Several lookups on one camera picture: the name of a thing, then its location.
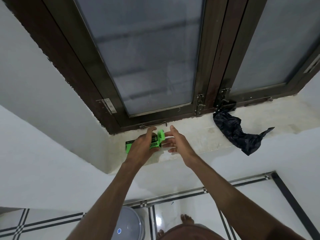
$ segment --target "frosted glass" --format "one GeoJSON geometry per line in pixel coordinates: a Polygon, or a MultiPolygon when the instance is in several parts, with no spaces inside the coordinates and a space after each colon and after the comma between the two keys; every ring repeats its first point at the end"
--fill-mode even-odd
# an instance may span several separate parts
{"type": "Polygon", "coordinates": [[[231,92],[288,82],[318,44],[320,0],[267,0],[231,92]]]}
{"type": "Polygon", "coordinates": [[[130,115],[192,102],[204,0],[75,0],[130,115]]]}

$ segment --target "bucket lid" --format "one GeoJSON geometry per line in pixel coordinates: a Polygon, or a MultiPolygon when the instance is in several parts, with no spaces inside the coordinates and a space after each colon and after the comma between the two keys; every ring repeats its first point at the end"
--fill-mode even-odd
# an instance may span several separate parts
{"type": "Polygon", "coordinates": [[[140,240],[141,234],[141,221],[138,214],[131,207],[123,206],[111,240],[140,240]]]}

